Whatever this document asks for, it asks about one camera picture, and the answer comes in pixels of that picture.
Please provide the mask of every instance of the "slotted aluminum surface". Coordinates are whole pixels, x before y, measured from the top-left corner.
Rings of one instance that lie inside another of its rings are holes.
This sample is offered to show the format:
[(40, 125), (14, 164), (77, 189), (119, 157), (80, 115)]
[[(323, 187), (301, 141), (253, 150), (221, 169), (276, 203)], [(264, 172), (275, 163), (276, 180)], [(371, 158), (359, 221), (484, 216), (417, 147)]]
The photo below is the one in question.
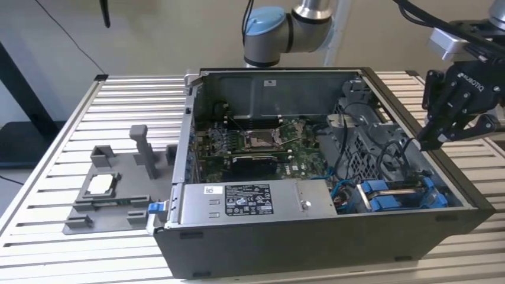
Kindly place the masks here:
[[(380, 77), (423, 123), (423, 79), (405, 72), (383, 72)], [(33, 171), (32, 182), (27, 182), (16, 197), (12, 218), (2, 219), (7, 220), (7, 228), (0, 237), (0, 280), (6, 283), (193, 283), (172, 278), (145, 230), (61, 233), (61, 221), (71, 211), (68, 204), (76, 198), (91, 166), (92, 147), (111, 144), (115, 151), (133, 151), (128, 129), (137, 123), (149, 126), (148, 136), (156, 148), (177, 143), (179, 139), (183, 77), (111, 77), (96, 88), (100, 91), (92, 89), (87, 95), (60, 143), (52, 152), (49, 149), (47, 161)], [(499, 210), (471, 234), (444, 240), (419, 262), (253, 275), (207, 283), (504, 284), (505, 153), (488, 139), (448, 143), (444, 149)]]

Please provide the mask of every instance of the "ur robot arm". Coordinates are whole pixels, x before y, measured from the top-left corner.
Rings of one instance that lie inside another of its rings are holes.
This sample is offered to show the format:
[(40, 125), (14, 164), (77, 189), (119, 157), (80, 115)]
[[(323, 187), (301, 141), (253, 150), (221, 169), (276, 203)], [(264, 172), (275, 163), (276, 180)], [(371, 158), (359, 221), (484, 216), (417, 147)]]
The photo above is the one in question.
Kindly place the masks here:
[(291, 13), (280, 7), (255, 9), (244, 32), (247, 64), (272, 67), (277, 65), (281, 53), (315, 51), (331, 31), (329, 5), (331, 0), (301, 0)]
[[(423, 108), (428, 114), (416, 136), (421, 150), (503, 132), (505, 0), (495, 1), (489, 19), (451, 23), (408, 0), (393, 1), (412, 23), (435, 29), (429, 46), (444, 60), (455, 61), (447, 72), (431, 70), (427, 75)], [(312, 52), (324, 46), (332, 34), (329, 5), (329, 0), (301, 0), (291, 13), (280, 7), (252, 10), (244, 27), (249, 67), (272, 67), (281, 53)]]

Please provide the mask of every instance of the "white wall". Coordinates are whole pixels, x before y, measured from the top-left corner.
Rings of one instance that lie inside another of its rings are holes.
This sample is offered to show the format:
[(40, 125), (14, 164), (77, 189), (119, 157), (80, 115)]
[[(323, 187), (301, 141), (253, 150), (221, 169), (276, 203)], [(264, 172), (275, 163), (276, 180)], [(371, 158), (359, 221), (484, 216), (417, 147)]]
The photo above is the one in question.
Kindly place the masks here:
[[(108, 74), (184, 74), (243, 66), (240, 22), (247, 0), (109, 0), (111, 29), (97, 0), (40, 0)], [(296, 0), (257, 0), (287, 9)], [(484, 18), (492, 0), (415, 1), (447, 20)], [(429, 29), (387, 0), (355, 0), (339, 66), (376, 70), (444, 67), (425, 47)], [(99, 73), (33, 0), (0, 0), (0, 40), (53, 119), (73, 111)], [(283, 66), (320, 66), (324, 54), (283, 55)], [(27, 120), (0, 86), (0, 124)]]

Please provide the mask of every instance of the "blue release tab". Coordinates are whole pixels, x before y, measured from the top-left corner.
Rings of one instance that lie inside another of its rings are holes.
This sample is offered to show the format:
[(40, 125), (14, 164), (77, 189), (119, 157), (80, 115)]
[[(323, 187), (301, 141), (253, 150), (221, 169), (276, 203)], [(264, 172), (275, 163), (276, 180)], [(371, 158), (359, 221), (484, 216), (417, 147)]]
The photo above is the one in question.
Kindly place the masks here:
[(149, 206), (148, 206), (148, 213), (149, 214), (159, 214), (164, 211), (165, 211), (165, 203), (164, 202), (149, 203)]
[(247, 22), (245, 34), (248, 36), (259, 36), (280, 26), (285, 19), (283, 7), (260, 7), (251, 12)]

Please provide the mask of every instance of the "warning label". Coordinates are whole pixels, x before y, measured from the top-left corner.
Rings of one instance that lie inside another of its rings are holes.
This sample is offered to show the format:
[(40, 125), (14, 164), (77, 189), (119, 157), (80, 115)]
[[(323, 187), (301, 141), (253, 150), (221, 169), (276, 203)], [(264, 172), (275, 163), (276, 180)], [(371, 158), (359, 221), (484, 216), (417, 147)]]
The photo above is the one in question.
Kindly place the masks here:
[(228, 185), (225, 201), (228, 216), (273, 214), (271, 185)]

